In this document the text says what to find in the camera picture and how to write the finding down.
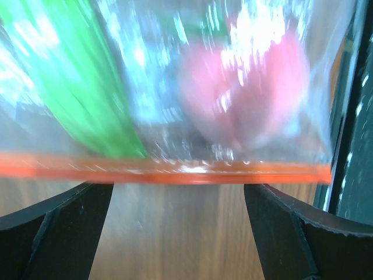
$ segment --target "orange zipper seal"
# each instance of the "orange zipper seal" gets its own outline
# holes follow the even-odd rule
[[[0,153],[0,175],[93,183],[256,184],[325,183],[330,166],[289,162],[112,160]]]

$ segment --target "wood grain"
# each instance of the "wood grain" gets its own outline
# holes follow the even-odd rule
[[[0,180],[0,215],[77,182]],[[311,203],[315,185],[277,185]],[[90,279],[263,279],[242,185],[116,185]]]

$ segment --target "plastic bag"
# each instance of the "plastic bag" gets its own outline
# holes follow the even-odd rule
[[[330,70],[353,10],[351,0],[0,0],[0,157],[18,168],[6,172],[329,181]]]

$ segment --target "green object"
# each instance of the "green object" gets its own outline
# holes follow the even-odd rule
[[[0,0],[0,17],[41,99],[74,139],[111,158],[147,156],[89,0]]]

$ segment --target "red object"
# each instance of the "red object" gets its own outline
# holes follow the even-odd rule
[[[221,54],[200,45],[186,53],[181,103],[189,118],[206,139],[229,148],[255,148],[278,137],[296,116],[309,83],[308,60],[295,34],[271,42],[260,59],[248,51],[243,65],[236,57],[224,66]]]

